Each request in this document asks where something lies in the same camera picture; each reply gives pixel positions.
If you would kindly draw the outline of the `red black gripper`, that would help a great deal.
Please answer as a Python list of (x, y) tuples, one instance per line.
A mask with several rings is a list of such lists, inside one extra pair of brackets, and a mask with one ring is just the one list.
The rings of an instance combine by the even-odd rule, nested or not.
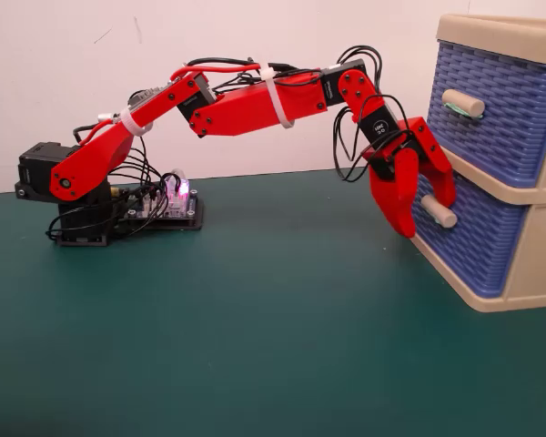
[(399, 127), (387, 105), (363, 117), (359, 126), (369, 142), (363, 157), (370, 166), (372, 197), (394, 230), (411, 239), (416, 233), (411, 209), (419, 172), (430, 182), (436, 200), (448, 208), (456, 199), (452, 166), (427, 125), (418, 125), (416, 137), (405, 122)]

